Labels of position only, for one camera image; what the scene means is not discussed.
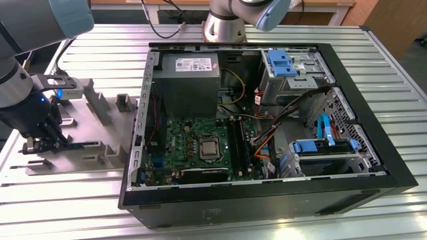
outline open computer tower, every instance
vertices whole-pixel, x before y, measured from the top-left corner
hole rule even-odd
[[[416,185],[329,44],[149,44],[119,201],[148,228],[340,214]]]

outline power supply label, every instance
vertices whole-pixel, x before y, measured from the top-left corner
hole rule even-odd
[[[176,72],[212,71],[211,58],[179,58],[175,62]]]

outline cpu socket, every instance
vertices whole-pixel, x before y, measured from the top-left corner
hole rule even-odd
[[[220,159],[220,144],[216,136],[199,137],[200,159],[207,163],[213,163]]]

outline slotted aluminum table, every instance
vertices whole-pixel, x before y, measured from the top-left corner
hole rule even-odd
[[[176,25],[156,28],[168,35]],[[359,27],[280,26],[264,33],[248,26],[247,39],[332,44],[419,186],[343,215],[148,230],[127,211],[117,209],[121,169],[27,176],[19,166],[32,157],[17,154],[21,146],[15,144],[15,130],[0,155],[0,238],[427,238],[427,97],[384,46]],[[139,96],[148,42],[201,40],[199,25],[188,26],[169,40],[159,39],[148,25],[97,25],[73,42],[60,67],[73,77],[93,78],[96,90],[108,97],[119,93]]]

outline motherboard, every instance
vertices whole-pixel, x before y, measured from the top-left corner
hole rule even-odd
[[[251,157],[251,138],[256,135],[251,119],[169,119],[165,132],[165,151],[151,155],[147,177],[155,180],[152,184],[264,178]]]

